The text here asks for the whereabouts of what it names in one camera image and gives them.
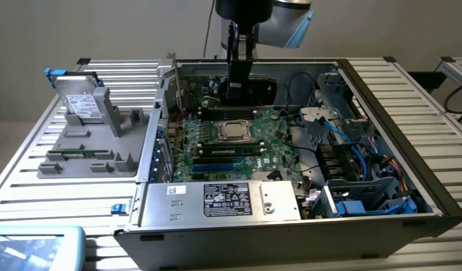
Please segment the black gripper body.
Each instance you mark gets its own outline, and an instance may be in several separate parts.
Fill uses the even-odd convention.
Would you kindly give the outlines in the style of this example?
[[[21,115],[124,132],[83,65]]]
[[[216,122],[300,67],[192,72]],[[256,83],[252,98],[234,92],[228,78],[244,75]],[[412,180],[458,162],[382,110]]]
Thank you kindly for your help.
[[[248,32],[271,18],[272,0],[216,0],[215,11],[236,24],[240,32]]]

